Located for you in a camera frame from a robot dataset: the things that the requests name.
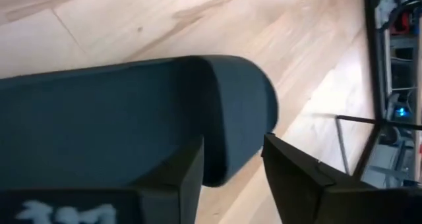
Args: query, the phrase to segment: wooden floor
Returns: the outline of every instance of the wooden floor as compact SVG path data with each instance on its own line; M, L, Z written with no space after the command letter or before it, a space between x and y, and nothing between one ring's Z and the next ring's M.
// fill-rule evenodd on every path
M259 65L276 134L340 170L329 114L373 116L363 0L0 0L0 78L195 54ZM352 168L370 129L344 124ZM202 189L197 223L280 223L259 155Z

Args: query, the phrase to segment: dark gray padded object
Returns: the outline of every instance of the dark gray padded object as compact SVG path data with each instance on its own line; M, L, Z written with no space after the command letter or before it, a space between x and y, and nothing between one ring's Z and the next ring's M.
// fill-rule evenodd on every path
M204 184L224 184L277 120L264 73L181 57L0 80L0 189L113 188L204 136Z

